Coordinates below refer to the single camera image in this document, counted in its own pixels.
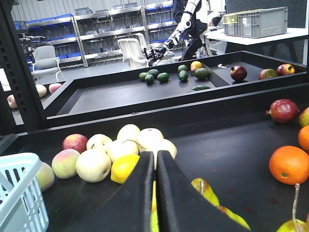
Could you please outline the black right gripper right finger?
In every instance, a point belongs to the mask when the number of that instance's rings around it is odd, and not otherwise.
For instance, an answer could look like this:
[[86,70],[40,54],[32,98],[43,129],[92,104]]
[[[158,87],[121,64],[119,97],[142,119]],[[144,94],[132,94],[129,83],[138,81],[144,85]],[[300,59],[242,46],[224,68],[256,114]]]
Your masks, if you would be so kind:
[[157,154],[156,199],[161,232],[246,231],[192,187],[168,151]]

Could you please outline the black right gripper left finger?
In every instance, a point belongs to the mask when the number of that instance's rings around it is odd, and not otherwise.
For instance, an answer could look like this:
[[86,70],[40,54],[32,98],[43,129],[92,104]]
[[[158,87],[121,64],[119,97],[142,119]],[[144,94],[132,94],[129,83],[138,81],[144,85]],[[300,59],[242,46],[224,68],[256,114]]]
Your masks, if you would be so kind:
[[153,152],[142,152],[128,179],[104,206],[77,226],[78,232],[150,232],[154,176]]

